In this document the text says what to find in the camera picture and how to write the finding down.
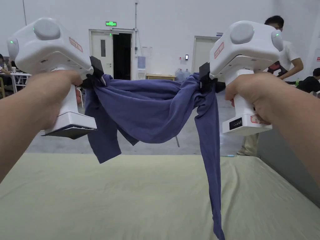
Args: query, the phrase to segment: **human hand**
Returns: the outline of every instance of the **human hand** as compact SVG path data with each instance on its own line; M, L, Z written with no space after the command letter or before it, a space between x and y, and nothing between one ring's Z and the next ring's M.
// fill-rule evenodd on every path
M58 70L41 73L29 78L25 92L39 102L40 123L42 129L51 127L59 114L62 101L70 91L70 86L80 85L82 80L75 71ZM76 91L77 103L81 101Z
M275 94L284 91L287 84L271 73L243 74L226 87L225 99L232 102L236 94L255 106L256 112L265 121L271 123L270 100Z

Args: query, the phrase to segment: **white wall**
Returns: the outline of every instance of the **white wall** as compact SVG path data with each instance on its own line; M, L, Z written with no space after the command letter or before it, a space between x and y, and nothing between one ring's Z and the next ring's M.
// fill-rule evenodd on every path
M320 49L320 13L318 14L317 19L315 19L315 28L310 42L310 49L306 61L306 68L304 69L304 76L312 75L314 68L320 68L320 62L316 61L316 57L320 57L319 51L318 54L315 54L316 49Z
M0 54L8 56L7 38L25 26L22 0L1 0L0 10Z
M105 21L117 21L118 28L132 29L134 6L134 0L25 0L27 23L43 16L57 18L88 52L88 29L107 29ZM216 32L223 32L233 22L264 22L275 14L285 19L284 38L293 42L306 63L320 3L318 0L139 0L137 8L141 46L153 49L148 72L174 74L178 68L191 69L195 35L216 36ZM21 27L18 19L4 35ZM3 53L6 52L4 38L9 37L4 35L0 36ZM137 45L140 55L140 44ZM179 57L185 54L189 54L189 61L180 65ZM133 64L135 77L135 58Z

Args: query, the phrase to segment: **green exit sign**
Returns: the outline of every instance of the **green exit sign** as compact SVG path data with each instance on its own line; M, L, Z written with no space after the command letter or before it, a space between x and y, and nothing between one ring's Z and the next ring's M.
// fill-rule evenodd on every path
M117 22L106 22L106 26L116 27L117 26Z

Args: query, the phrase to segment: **sign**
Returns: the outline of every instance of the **sign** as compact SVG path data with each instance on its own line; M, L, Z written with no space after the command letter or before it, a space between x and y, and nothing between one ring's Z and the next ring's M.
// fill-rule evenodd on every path
M116 27L117 26L117 22L106 22L106 26L109 26L109 27Z
M224 48L224 43L222 42L222 44L218 47L218 49L214 53L214 59L217 58L217 56L220 54L220 52L223 50L223 48Z
M69 41L76 49L83 52L81 45L79 43L77 43L74 39L69 37Z

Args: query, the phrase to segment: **pants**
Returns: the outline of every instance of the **pants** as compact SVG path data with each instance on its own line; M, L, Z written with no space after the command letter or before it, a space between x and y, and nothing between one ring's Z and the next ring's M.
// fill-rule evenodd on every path
M239 155L257 156L259 134L245 136L242 142L242 148L237 152Z

